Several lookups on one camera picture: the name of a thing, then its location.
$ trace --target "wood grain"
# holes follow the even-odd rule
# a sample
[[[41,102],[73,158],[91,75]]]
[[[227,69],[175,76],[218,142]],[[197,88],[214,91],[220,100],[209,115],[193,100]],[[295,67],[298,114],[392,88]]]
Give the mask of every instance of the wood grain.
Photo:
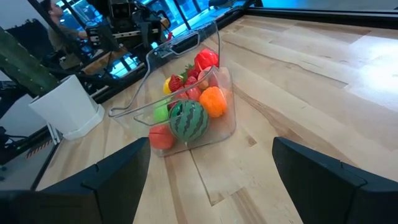
[[[398,31],[245,16],[220,30],[222,66],[233,77],[236,130],[227,140],[159,158],[152,154],[136,214],[141,223],[302,223],[271,154],[283,136],[398,180]],[[204,42],[216,48],[216,39]],[[163,84],[197,51],[163,66]],[[104,103],[125,105],[134,84]],[[140,101],[162,96],[145,85]],[[129,120],[119,120],[122,124]],[[115,120],[63,141],[38,190],[140,137]]]

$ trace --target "white flower pot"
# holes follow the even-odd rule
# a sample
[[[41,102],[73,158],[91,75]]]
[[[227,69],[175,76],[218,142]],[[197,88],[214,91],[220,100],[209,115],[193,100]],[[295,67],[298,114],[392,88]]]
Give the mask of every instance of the white flower pot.
[[[85,136],[105,114],[104,108],[87,94],[75,75],[64,79],[46,95],[33,99],[29,106],[68,140]]]

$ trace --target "clear plastic bin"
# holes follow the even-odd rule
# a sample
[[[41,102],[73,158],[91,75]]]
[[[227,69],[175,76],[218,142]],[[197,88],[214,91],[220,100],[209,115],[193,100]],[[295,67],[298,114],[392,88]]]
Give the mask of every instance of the clear plastic bin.
[[[158,46],[147,54],[148,71],[140,84],[135,84],[131,101],[125,107],[112,108],[109,116],[135,138],[149,137],[158,156],[230,137],[236,128],[233,83],[221,55],[215,22]],[[201,71],[188,69],[187,76],[199,75],[197,82],[190,84],[194,79],[188,78],[187,85],[175,90],[179,80],[187,82],[183,73],[189,64],[194,71]],[[172,75],[169,88],[165,82]]]

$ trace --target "man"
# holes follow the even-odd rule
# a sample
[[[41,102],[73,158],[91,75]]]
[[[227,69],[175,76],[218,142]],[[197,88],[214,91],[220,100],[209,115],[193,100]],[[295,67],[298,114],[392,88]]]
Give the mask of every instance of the man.
[[[78,31],[75,29],[67,28],[61,25],[60,20],[63,16],[63,10],[61,7],[56,5],[51,0],[44,0],[41,3],[43,9],[48,12],[51,20],[60,28],[60,30],[69,38],[76,40],[79,39],[87,39],[87,33],[85,31]],[[50,27],[49,28],[49,39],[55,51],[63,50],[67,56],[65,57],[65,61],[61,63],[62,68],[71,69],[73,67],[79,66],[80,60],[76,57],[75,54],[68,54],[66,49],[66,44],[63,42],[61,37]]]

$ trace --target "cactus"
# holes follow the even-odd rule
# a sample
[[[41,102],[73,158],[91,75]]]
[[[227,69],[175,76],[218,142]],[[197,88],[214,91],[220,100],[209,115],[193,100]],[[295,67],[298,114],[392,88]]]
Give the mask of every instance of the cactus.
[[[2,27],[0,27],[0,67],[38,96],[45,95],[59,84],[59,81]]]

